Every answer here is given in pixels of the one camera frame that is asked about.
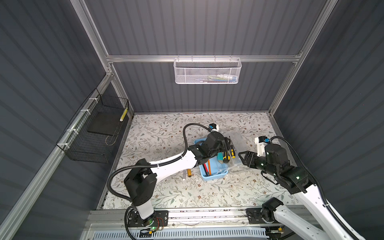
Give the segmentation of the teal utility knife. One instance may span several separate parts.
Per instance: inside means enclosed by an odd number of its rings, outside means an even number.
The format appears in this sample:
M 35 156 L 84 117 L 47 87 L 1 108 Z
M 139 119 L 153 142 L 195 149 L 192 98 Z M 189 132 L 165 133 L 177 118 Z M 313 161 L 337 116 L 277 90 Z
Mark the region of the teal utility knife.
M 223 152 L 220 152 L 218 153 L 217 155 L 217 160 L 220 164 L 223 164 L 224 163 L 224 155 L 223 155 Z

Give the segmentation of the yellow black utility knife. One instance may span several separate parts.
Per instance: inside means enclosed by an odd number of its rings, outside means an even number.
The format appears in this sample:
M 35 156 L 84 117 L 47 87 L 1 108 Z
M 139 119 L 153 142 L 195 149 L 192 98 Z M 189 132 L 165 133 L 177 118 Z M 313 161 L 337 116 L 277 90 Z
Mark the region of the yellow black utility knife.
M 226 147 L 226 149 L 224 150 L 224 153 L 223 153 L 223 162 L 225 164 L 227 164 L 227 163 L 229 163 L 229 161 L 231 159 L 230 145 L 228 144 L 227 140 L 225 140 L 225 147 Z

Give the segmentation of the yellow black screwdriver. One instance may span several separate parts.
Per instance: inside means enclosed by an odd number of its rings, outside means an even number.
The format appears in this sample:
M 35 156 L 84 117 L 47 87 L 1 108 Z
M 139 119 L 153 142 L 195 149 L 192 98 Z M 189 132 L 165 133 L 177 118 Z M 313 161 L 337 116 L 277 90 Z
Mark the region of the yellow black screwdriver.
M 235 147 L 234 147 L 234 144 L 232 142 L 231 139 L 229 139 L 229 142 L 230 142 L 230 152 L 231 152 L 231 156 L 232 158 L 234 159 L 236 157 L 236 150 L 235 150 Z

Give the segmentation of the light blue plastic tool box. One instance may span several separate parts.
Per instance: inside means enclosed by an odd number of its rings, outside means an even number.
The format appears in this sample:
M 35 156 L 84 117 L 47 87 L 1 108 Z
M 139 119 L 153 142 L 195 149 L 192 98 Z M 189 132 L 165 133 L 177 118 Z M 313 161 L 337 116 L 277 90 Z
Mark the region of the light blue plastic tool box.
M 227 174 L 238 174 L 247 172 L 250 168 L 243 165 L 239 153 L 248 150 L 245 139 L 239 132 L 223 132 L 225 137 L 229 137 L 232 141 L 235 157 L 224 161 L 224 153 L 219 153 L 216 157 L 209 160 L 210 164 L 206 163 L 209 176 L 206 175 L 205 168 L 199 166 L 203 181 L 208 182 L 225 177 Z

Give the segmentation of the red handled hex key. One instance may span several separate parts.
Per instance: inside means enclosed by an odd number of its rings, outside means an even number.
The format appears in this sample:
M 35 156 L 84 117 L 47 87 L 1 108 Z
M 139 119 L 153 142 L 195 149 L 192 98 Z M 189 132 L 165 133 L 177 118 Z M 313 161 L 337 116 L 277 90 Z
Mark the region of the red handled hex key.
M 204 168 L 206 177 L 209 177 L 209 176 L 210 176 L 210 174 L 209 174 L 209 170 L 208 170 L 208 168 L 207 168 L 207 166 L 206 166 L 205 164 L 203 164 L 203 168 Z

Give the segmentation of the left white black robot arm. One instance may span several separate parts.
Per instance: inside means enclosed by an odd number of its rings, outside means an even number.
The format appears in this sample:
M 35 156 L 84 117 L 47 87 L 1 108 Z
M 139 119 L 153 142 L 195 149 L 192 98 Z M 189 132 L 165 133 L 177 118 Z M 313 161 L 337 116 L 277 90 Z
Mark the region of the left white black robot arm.
M 168 158 L 151 163 L 146 159 L 139 160 L 124 179 L 124 184 L 141 219 L 149 223 L 155 218 L 151 198 L 158 183 L 178 172 L 201 166 L 228 149 L 229 138 L 213 131 L 208 134 L 205 141 L 189 146 L 184 154 L 176 155 L 174 159 Z

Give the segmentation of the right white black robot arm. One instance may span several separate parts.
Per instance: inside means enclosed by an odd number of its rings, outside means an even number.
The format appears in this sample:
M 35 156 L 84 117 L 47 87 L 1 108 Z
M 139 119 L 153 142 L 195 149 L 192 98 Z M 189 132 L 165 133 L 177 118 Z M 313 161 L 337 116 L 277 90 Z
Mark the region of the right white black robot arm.
M 245 151 L 238 156 L 243 165 L 272 176 L 272 183 L 286 189 L 304 205 L 320 227 L 295 214 L 277 198 L 263 203 L 261 215 L 264 222 L 279 222 L 305 240 L 364 239 L 328 202 L 320 184 L 306 170 L 290 164 L 286 149 L 280 145 L 258 143 L 256 153 Z

